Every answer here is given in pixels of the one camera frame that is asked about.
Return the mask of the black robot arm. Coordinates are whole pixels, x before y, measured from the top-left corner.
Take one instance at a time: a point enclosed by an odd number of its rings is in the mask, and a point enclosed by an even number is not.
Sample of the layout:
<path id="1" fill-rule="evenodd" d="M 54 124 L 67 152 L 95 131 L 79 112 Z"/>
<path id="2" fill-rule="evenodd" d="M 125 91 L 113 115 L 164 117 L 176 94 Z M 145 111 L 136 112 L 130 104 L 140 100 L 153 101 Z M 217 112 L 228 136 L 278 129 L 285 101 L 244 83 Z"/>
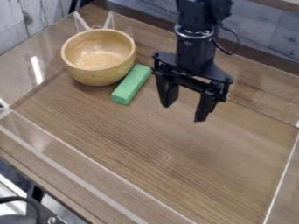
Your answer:
<path id="1" fill-rule="evenodd" d="M 160 103 L 169 107 L 178 89 L 200 94 L 193 120 L 202 122 L 226 100 L 233 78 L 214 64 L 221 21 L 230 15 L 230 0 L 176 0 L 176 52 L 154 52 L 152 73 Z"/>

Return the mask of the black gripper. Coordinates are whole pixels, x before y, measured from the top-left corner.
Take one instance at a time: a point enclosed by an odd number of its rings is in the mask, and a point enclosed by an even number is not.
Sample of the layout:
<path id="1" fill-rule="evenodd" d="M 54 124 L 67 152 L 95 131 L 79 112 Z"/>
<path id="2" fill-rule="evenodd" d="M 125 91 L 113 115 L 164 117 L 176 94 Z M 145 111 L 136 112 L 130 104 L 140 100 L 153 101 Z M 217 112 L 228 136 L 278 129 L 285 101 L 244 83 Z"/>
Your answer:
<path id="1" fill-rule="evenodd" d="M 218 47 L 214 29 L 188 31 L 174 27 L 176 52 L 154 52 L 152 72 L 160 103 L 170 107 L 178 98 L 178 87 L 200 94 L 194 122 L 204 122 L 217 102 L 226 100 L 230 76 L 214 64 Z"/>

